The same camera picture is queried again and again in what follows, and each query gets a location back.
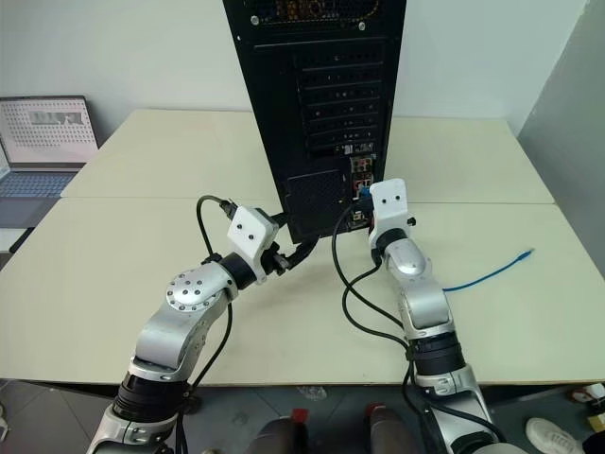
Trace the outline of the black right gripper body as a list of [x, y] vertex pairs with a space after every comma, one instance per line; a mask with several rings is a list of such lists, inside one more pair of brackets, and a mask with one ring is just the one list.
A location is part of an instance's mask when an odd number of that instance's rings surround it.
[[348, 220], [350, 231], [359, 229], [370, 229], [372, 227], [373, 202], [371, 198], [363, 198], [354, 201], [351, 205], [351, 214]]

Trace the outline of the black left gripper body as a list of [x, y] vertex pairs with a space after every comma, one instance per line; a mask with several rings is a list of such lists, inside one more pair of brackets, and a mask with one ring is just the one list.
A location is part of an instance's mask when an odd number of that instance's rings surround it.
[[273, 241], [261, 254], [261, 266], [266, 275], [276, 273], [284, 274], [289, 268], [289, 262], [284, 254], [280, 253], [280, 245]]

